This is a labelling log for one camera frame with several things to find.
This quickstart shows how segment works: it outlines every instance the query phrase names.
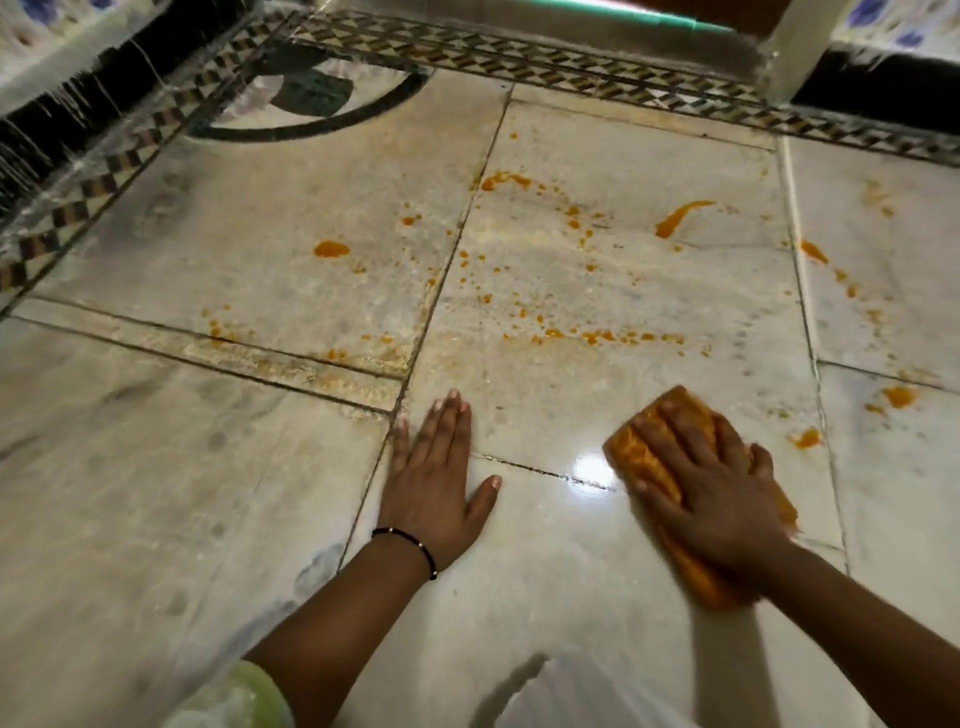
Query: finger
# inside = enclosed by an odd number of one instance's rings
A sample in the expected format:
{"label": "finger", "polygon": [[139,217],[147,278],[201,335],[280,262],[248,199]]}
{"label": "finger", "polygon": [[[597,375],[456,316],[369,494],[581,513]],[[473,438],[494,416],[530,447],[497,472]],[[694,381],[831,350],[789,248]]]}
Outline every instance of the finger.
{"label": "finger", "polygon": [[717,462],[716,453],[707,441],[707,436],[687,412],[678,409],[671,402],[664,402],[660,406],[660,414],[695,465],[710,465]]}
{"label": "finger", "polygon": [[407,467],[410,457],[410,421],[406,415],[396,418],[394,424],[394,452],[390,460],[390,475],[396,475]]}
{"label": "finger", "polygon": [[665,496],[660,488],[652,483],[639,480],[633,484],[631,491],[649,511],[654,521],[662,523],[670,533],[683,543],[687,543],[693,525],[693,516]]}
{"label": "finger", "polygon": [[453,432],[453,442],[446,462],[456,473],[462,473],[464,484],[467,484],[467,464],[470,459],[470,442],[472,440],[473,412],[467,402],[460,402],[460,416],[457,418],[457,428]]}
{"label": "finger", "polygon": [[630,420],[630,425],[668,471],[682,475],[693,470],[689,455],[656,424],[637,415]]}
{"label": "finger", "polygon": [[754,457],[754,463],[750,468],[750,475],[763,480],[773,480],[774,458],[767,448],[753,443],[750,445],[750,453]]}
{"label": "finger", "polygon": [[731,467],[735,473],[745,475],[750,472],[750,457],[747,455],[747,449],[743,446],[743,440],[730,420],[726,417],[715,417],[714,423],[717,431],[717,452],[720,460]]}
{"label": "finger", "polygon": [[427,460],[434,463],[445,463],[453,442],[453,433],[457,428],[457,419],[460,416],[460,393],[451,389],[444,400],[444,408],[440,411],[437,422],[437,431],[430,443],[430,452]]}
{"label": "finger", "polygon": [[476,493],[467,504],[467,531],[470,536],[470,543],[477,540],[480,532],[483,531],[487,519],[493,507],[496,505],[496,497],[500,492],[500,486],[503,484],[503,478],[499,475],[491,475],[480,483]]}
{"label": "finger", "polygon": [[426,417],[423,418],[423,425],[420,426],[420,432],[417,433],[417,442],[410,451],[410,465],[421,465],[426,456],[430,453],[430,445],[433,443],[433,436],[437,432],[437,423],[440,421],[440,415],[444,411],[444,401],[437,400],[430,407]]}

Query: wall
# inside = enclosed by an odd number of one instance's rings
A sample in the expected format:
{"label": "wall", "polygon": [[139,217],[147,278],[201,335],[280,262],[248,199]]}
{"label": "wall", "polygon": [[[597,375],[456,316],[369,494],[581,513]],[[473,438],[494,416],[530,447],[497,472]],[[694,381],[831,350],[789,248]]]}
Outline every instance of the wall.
{"label": "wall", "polygon": [[854,63],[891,54],[960,63],[960,0],[856,0],[831,40]]}

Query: hand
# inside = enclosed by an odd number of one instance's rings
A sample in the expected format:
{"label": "hand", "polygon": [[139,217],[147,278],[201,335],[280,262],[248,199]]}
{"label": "hand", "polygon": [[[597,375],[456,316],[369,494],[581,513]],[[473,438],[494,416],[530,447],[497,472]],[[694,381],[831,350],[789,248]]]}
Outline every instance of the hand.
{"label": "hand", "polygon": [[753,457],[748,455],[733,426],[717,417],[714,454],[702,430],[675,406],[666,403],[660,414],[677,443],[639,417],[631,425],[673,474],[689,510],[664,495],[654,483],[640,481],[633,483],[632,489],[654,517],[692,552],[747,577],[757,557],[790,539],[777,514],[770,453],[752,445]]}
{"label": "hand", "polygon": [[437,562],[437,571],[477,540],[502,482],[492,475],[467,503],[469,457],[470,405],[456,390],[434,402],[412,447],[406,417],[397,419],[377,528],[392,526],[420,539]]}

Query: floor tile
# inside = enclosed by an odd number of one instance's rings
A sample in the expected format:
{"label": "floor tile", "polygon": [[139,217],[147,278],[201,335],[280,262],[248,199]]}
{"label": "floor tile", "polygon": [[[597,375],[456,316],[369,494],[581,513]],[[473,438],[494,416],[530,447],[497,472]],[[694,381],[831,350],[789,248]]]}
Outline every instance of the floor tile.
{"label": "floor tile", "polygon": [[960,644],[960,395],[829,365],[820,377],[851,575]]}
{"label": "floor tile", "polygon": [[698,116],[684,116],[671,111],[635,107],[630,104],[619,104],[614,101],[590,99],[578,96],[575,93],[564,93],[549,88],[540,88],[534,85],[517,84],[510,97],[513,101],[523,101],[529,104],[539,104],[556,109],[566,109],[579,113],[601,116],[605,119],[626,121],[642,127],[656,127],[669,132],[687,134],[689,136],[706,136],[711,139],[730,141],[734,144],[743,144],[760,149],[775,149],[776,138],[767,132],[761,132],[749,127],[736,124],[727,124],[723,121],[702,119]]}
{"label": "floor tile", "polygon": [[[504,484],[480,540],[414,599],[343,725],[489,726],[531,665],[561,653],[649,684],[708,728],[865,725],[840,671],[770,604],[692,608],[623,493],[480,458],[470,482],[493,473]],[[377,502],[365,500],[359,543]],[[843,568],[839,551],[822,551]]]}
{"label": "floor tile", "polygon": [[816,246],[800,258],[817,354],[960,389],[960,175],[813,141],[786,146],[800,237]]}
{"label": "floor tile", "polygon": [[[281,579],[346,540],[386,421],[16,320],[0,349],[0,646],[20,656],[0,704],[11,725],[143,724],[227,554],[271,526],[251,572]],[[278,497],[313,509],[312,549]]]}
{"label": "floor tile", "polygon": [[484,184],[492,190],[469,215],[407,406],[416,421],[458,387],[477,412],[478,451],[609,482],[604,440],[682,383],[773,452],[805,535],[839,546],[827,451],[796,444],[820,413],[793,260],[779,247],[721,247],[711,227],[691,229],[696,246],[649,234],[638,201],[673,184],[631,158],[646,154],[649,134],[675,136],[511,107],[490,167],[550,181],[564,203],[532,183]]}
{"label": "floor tile", "polygon": [[437,72],[405,104],[336,133],[178,139],[39,292],[402,374],[507,92]]}
{"label": "floor tile", "polygon": [[63,303],[28,298],[13,315],[385,412],[393,411],[400,393],[401,382],[395,378],[374,376],[249,344],[211,339],[193,332],[142,324]]}

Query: green light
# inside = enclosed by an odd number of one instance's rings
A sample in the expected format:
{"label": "green light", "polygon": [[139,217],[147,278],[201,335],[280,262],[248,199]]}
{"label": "green light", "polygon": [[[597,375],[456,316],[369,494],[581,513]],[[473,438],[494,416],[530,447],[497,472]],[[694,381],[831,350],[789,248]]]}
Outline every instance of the green light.
{"label": "green light", "polygon": [[622,17],[640,20],[650,25],[660,25],[662,23],[663,25],[675,25],[680,28],[688,28],[691,31],[708,31],[711,33],[732,32],[730,28],[725,28],[722,25],[704,23],[700,20],[683,17],[682,15],[674,15],[669,12],[657,12],[645,8],[638,8],[637,6],[620,2],[619,0],[531,0],[531,2],[540,3],[541,5],[561,5],[569,8],[603,12],[610,15],[620,15]]}

